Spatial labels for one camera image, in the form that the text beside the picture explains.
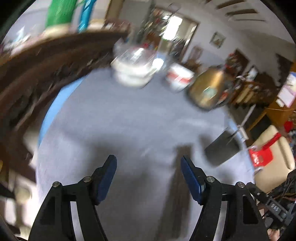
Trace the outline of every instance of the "wall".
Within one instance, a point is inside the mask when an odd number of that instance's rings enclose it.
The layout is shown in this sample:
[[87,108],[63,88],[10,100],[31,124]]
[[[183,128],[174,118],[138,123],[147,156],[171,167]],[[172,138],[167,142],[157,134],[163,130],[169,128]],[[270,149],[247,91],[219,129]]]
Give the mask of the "wall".
[[106,18],[118,18],[123,0],[111,0]]
[[191,23],[190,26],[189,26],[189,28],[188,28],[188,31],[187,31],[187,33],[186,33],[186,35],[185,35],[185,39],[188,39],[188,37],[189,37],[189,35],[191,34],[192,29],[193,29],[194,27],[197,27],[197,26],[196,26],[196,23]]
[[277,68],[278,59],[276,57],[276,53],[293,62],[296,57],[295,44],[264,33],[255,33],[252,31],[244,32],[254,42],[254,44],[267,52],[270,63],[268,72],[274,77],[278,76],[276,78],[278,80],[280,75],[279,68]]
[[[157,6],[167,8],[171,2],[166,0],[156,0],[156,3]],[[270,62],[270,53],[254,44],[243,32],[232,29],[221,22],[216,16],[192,2],[182,2],[181,9],[178,13],[200,23],[190,45],[188,46],[188,50],[184,55],[183,62],[187,60],[191,49],[195,45],[200,45],[204,48],[205,51],[203,55],[209,55],[209,58],[207,58],[207,56],[206,58],[213,62],[215,59],[214,56],[217,56],[217,62],[219,62],[221,59],[226,59],[230,53],[238,48],[250,61],[245,72],[249,71],[252,65],[256,65],[260,72],[267,72],[275,80],[278,79],[278,75],[271,72],[270,66],[273,66],[273,68],[277,68],[277,66],[275,66],[276,63]],[[226,40],[220,49],[217,49],[214,45],[210,44],[210,40],[216,31],[226,37]]]
[[140,27],[142,21],[148,16],[148,10],[151,6],[151,1],[133,1],[125,0],[119,14],[120,19],[125,19]]
[[289,41],[290,43],[294,44],[292,37],[290,36],[289,32],[286,30],[283,23],[279,20],[279,18],[260,0],[248,0],[248,3],[251,4],[253,8],[255,8],[261,16],[269,23],[269,26],[266,28],[261,28],[261,32],[277,36],[281,39]]
[[[6,34],[4,41],[14,40],[17,36],[17,32],[25,27],[25,33],[37,34],[41,33],[45,29],[47,10],[52,0],[36,0],[14,23]],[[91,14],[93,18],[104,18],[108,9],[110,0],[97,0]],[[73,19],[72,29],[75,30],[78,27],[82,6],[76,8]]]
[[188,28],[190,26],[190,23],[191,22],[189,22],[188,20],[183,19],[182,23],[180,24],[180,26],[178,28],[176,36],[183,39],[186,36],[187,32],[188,32]]

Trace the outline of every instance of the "chair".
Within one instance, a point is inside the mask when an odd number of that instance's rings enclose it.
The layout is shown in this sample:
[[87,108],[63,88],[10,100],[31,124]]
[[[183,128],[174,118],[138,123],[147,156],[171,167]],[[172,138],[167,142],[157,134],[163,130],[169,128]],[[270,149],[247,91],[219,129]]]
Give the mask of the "chair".
[[[269,126],[254,142],[254,145],[264,145],[277,132],[278,130],[275,126]],[[289,172],[295,169],[294,156],[285,137],[281,137],[276,141],[270,147],[270,150],[273,160],[255,174],[256,186],[265,193],[281,185],[287,179]]]

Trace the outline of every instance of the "green container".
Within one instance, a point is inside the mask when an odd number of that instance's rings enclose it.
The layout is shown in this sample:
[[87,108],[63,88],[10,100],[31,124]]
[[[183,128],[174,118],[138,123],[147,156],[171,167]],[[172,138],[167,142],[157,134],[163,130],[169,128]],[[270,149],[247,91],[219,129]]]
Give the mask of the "green container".
[[71,23],[77,0],[52,0],[47,12],[46,28],[53,25]]

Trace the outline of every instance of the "screw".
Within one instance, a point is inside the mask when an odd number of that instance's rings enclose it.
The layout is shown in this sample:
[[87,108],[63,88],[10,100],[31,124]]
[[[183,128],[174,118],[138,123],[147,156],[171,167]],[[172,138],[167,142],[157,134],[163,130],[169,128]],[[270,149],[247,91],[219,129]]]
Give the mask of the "screw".
[[213,183],[215,181],[215,178],[212,176],[208,176],[207,181]]
[[54,182],[54,183],[52,184],[52,186],[53,186],[54,188],[58,187],[58,186],[59,186],[59,182],[58,182],[58,181]]
[[245,184],[243,182],[238,182],[237,185],[240,187],[240,188],[244,188],[245,187]]
[[90,176],[84,177],[84,178],[83,178],[83,181],[84,181],[85,183],[89,183],[89,182],[91,181],[91,177],[90,177]]

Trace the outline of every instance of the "picture frame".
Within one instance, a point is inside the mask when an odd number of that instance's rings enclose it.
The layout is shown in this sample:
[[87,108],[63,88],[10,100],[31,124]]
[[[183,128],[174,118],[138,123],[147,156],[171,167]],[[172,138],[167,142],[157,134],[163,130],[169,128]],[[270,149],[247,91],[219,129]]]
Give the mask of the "picture frame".
[[215,32],[210,43],[219,49],[219,48],[221,48],[225,39],[226,39],[226,37],[224,37],[222,34]]

